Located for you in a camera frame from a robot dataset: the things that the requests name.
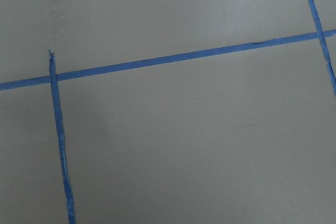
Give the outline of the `short blue tape strip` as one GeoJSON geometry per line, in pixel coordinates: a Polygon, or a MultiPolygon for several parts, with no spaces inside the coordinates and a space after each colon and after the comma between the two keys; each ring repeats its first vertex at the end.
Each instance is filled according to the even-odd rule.
{"type": "Polygon", "coordinates": [[[67,157],[66,157],[66,148],[65,148],[65,131],[63,126],[63,116],[60,104],[60,94],[58,81],[56,77],[56,63],[54,54],[49,51],[49,76],[50,76],[50,87],[51,87],[51,95],[52,102],[54,108],[54,116],[55,116],[55,124],[56,124],[56,132],[58,136],[58,147],[59,147],[59,155],[60,155],[60,163],[61,163],[61,171],[62,171],[62,180],[64,185],[64,191],[66,196],[66,208],[68,215],[68,222],[71,224],[76,223],[76,215],[75,215],[75,201],[72,193],[71,183],[68,175],[68,167],[67,167],[67,157]]]}

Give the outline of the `long blue tape strip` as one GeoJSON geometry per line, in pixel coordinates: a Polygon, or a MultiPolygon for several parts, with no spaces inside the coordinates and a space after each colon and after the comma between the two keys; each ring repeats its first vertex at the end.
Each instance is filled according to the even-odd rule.
{"type": "Polygon", "coordinates": [[[178,61],[185,61],[185,60],[192,60],[197,58],[205,58],[217,55],[223,55],[228,53],[240,52],[240,51],[248,51],[253,49],[259,48],[266,48],[266,47],[273,47],[285,44],[293,44],[302,41],[314,40],[318,39],[317,33],[308,33],[302,35],[295,35],[289,37],[282,37],[282,38],[275,38],[266,40],[263,42],[250,42],[246,44],[239,44],[239,45],[231,45],[225,46],[220,48],[213,48],[213,49],[206,49],[194,52],[186,52],[177,55],[170,55],[170,56],[163,56],[163,57],[156,57],[151,59],[143,59],[125,63],[118,63],[114,65],[102,66],[102,67],[95,67],[89,69],[82,69],[70,72],[63,72],[56,74],[57,81],[65,81],[70,79],[77,79],[83,78],[88,76],[95,76],[105,73],[112,73],[118,71],[125,71],[131,70],[136,68],[144,68],[149,66],[155,65],[162,65],[166,63],[173,63],[178,61]]]}

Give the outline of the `crossing blue tape strip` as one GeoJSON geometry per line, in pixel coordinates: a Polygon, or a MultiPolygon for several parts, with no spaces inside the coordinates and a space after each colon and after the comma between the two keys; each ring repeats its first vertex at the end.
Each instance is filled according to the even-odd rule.
{"type": "Polygon", "coordinates": [[[329,54],[329,49],[326,43],[326,39],[323,33],[323,28],[322,28],[322,23],[318,14],[318,10],[317,7],[315,5],[314,0],[307,0],[308,1],[308,5],[311,11],[311,15],[313,18],[313,22],[316,28],[316,32],[318,35],[318,40],[320,42],[320,46],[321,46],[321,50],[326,62],[326,67],[327,67],[327,71],[328,71],[328,75],[329,75],[329,79],[330,79],[330,83],[332,86],[332,90],[333,93],[335,95],[335,75],[333,72],[333,68],[332,68],[332,63],[331,63],[331,59],[330,59],[330,54],[329,54]]]}

